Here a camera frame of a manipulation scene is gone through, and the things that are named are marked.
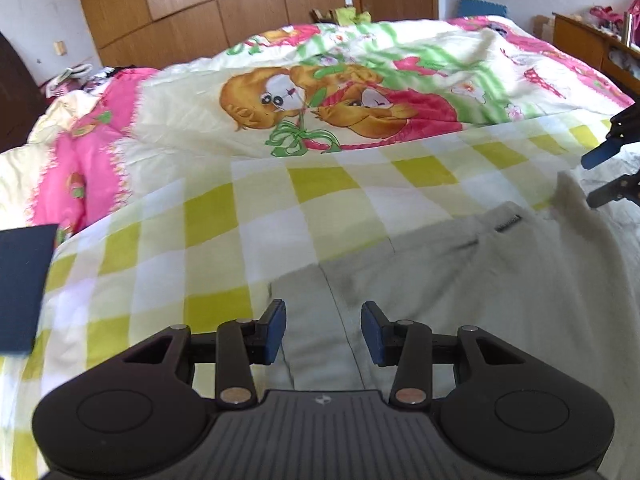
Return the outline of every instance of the screw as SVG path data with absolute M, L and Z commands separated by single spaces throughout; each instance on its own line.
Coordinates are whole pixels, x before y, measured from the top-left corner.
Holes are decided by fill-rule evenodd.
M 227 404 L 242 404 L 251 400 L 251 392 L 246 388 L 227 388 L 220 393 L 220 399 Z
M 403 404 L 420 404 L 427 399 L 427 394 L 418 388 L 403 388 L 396 392 L 396 400 Z

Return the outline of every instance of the light switch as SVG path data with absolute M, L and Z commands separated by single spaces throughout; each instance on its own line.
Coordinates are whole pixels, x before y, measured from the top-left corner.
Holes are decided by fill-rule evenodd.
M 66 45 L 64 41 L 56 41 L 53 44 L 53 49 L 56 51 L 58 56 L 66 56 Z

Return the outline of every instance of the white logo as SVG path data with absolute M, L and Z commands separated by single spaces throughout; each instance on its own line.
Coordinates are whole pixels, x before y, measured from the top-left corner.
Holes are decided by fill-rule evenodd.
M 321 406 L 324 406 L 325 404 L 331 402 L 331 397 L 329 397 L 328 395 L 321 395 L 319 397 L 316 397 L 314 400 Z

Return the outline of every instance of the yellow checkered fabric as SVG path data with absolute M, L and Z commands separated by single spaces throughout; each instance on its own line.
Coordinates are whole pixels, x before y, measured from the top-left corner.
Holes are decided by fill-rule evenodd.
M 258 316 L 275 278 L 511 200 L 541 209 L 604 139 L 577 111 L 300 158 L 228 160 L 104 218 L 56 253 L 33 354 L 0 359 L 0 476 L 46 471 L 31 416 L 53 388 L 175 323 Z M 203 393 L 212 376 L 196 378 Z

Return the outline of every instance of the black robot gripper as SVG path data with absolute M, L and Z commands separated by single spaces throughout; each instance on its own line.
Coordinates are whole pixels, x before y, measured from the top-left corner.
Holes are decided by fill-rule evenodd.
M 373 302 L 360 324 L 373 363 L 398 367 L 388 402 L 377 390 L 259 400 L 250 365 L 276 358 L 281 300 L 217 333 L 169 327 L 42 399 L 47 480 L 601 478 L 614 419 L 595 391 L 476 326 L 433 334 Z M 216 364 L 215 399 L 191 389 L 197 363 Z M 432 399 L 438 363 L 454 365 L 456 388 Z

